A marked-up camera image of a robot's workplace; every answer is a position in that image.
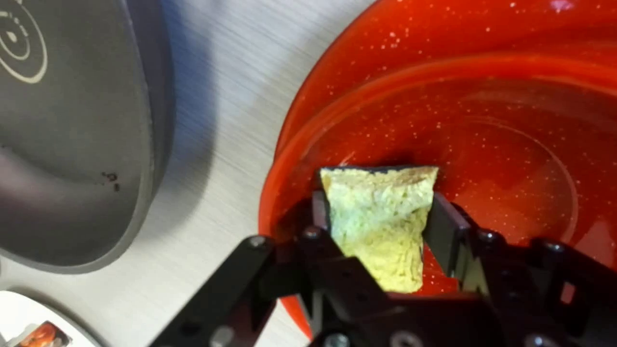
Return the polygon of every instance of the white printed symbol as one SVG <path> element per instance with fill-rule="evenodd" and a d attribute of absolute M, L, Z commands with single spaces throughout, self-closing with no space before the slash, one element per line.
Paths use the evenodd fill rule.
<path fill-rule="evenodd" d="M 38 83 L 47 71 L 43 34 L 23 0 L 0 0 L 0 65 L 25 83 Z"/>

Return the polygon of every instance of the white table surface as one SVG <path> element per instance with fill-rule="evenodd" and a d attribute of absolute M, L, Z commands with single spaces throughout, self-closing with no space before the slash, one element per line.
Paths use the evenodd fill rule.
<path fill-rule="evenodd" d="M 257 233 L 287 109 L 319 56 L 371 2 L 162 1 L 176 68 L 176 143 L 137 239 L 112 265 L 84 275 L 0 259 L 0 288 L 54 304 L 110 347 L 147 346 L 236 244 Z M 279 305 L 258 345 L 306 342 Z"/>

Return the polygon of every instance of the gray bowl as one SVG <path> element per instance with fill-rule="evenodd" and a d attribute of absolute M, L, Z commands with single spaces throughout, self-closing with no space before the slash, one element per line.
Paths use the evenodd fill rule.
<path fill-rule="evenodd" d="M 60 273 L 110 264 L 170 154 L 159 3 L 0 0 L 0 99 L 0 254 Z"/>

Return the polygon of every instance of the sparkly red bowl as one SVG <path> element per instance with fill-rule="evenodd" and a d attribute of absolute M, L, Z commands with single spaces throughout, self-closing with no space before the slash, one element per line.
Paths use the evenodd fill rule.
<path fill-rule="evenodd" d="M 483 227 L 511 243 L 552 237 L 615 268 L 615 17 L 604 2 L 377 2 L 294 101 L 260 233 L 293 236 L 319 167 L 436 164 L 436 189 Z M 425 251 L 419 295 L 454 290 Z M 308 333 L 296 299 L 283 304 Z"/>

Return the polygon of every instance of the sponge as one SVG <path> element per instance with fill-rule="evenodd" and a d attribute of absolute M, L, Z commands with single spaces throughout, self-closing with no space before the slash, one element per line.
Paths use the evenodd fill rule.
<path fill-rule="evenodd" d="M 384 291 L 422 286 L 422 231 L 433 201 L 437 167 L 324 168 L 331 234 L 356 256 Z"/>

